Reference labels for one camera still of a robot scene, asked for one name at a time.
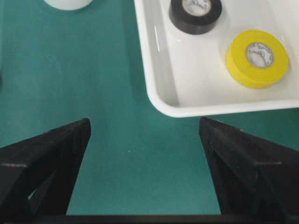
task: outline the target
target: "tape roll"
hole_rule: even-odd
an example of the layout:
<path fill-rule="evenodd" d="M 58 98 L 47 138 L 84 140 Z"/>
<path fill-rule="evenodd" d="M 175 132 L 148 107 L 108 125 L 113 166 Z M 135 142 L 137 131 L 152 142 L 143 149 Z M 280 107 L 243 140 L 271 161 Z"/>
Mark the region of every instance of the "tape roll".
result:
<path fill-rule="evenodd" d="M 228 48 L 226 66 L 240 84 L 262 89 L 285 75 L 289 58 L 274 36 L 261 30 L 247 30 L 240 33 Z"/>
<path fill-rule="evenodd" d="M 215 27 L 221 12 L 220 0 L 171 0 L 169 17 L 181 31 L 199 35 Z"/>

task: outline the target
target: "yellow electrical tape roll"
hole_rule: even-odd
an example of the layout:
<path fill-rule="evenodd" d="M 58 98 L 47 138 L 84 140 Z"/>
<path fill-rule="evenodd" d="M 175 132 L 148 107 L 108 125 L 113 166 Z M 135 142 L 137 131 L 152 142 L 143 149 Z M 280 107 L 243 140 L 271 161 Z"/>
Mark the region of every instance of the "yellow electrical tape roll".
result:
<path fill-rule="evenodd" d="M 260 30 L 247 30 L 240 33 L 228 48 L 226 66 L 240 84 L 262 89 L 285 75 L 289 59 L 274 36 Z"/>

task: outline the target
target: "white cup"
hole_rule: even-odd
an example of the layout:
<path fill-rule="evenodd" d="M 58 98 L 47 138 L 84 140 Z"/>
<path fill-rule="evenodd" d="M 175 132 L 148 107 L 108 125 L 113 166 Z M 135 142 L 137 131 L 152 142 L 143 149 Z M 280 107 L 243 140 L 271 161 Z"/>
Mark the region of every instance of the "white cup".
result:
<path fill-rule="evenodd" d="M 93 0 L 44 0 L 48 5 L 61 10 L 76 10 L 89 5 Z"/>

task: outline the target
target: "white plastic tray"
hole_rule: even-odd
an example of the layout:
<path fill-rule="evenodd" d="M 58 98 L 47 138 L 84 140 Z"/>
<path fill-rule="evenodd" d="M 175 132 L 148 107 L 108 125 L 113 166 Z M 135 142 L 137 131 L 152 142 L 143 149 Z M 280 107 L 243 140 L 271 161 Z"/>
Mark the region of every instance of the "white plastic tray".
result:
<path fill-rule="evenodd" d="M 299 0 L 222 0 L 216 27 L 204 35 L 178 30 L 168 17 L 170 0 L 135 0 L 147 92 L 172 117 L 299 107 Z M 276 36 L 290 68 L 272 87 L 238 84 L 225 66 L 234 37 L 247 29 Z"/>

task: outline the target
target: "teal surface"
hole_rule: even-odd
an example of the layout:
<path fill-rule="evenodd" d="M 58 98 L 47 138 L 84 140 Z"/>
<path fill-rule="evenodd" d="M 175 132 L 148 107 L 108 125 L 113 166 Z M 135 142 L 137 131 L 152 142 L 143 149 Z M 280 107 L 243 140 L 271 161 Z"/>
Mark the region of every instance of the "teal surface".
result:
<path fill-rule="evenodd" d="M 91 120 L 69 214 L 220 212 L 199 118 L 170 118 L 149 102 L 132 0 L 76 12 L 7 0 L 4 17 L 0 147 Z M 212 118 L 299 147 L 298 109 Z"/>

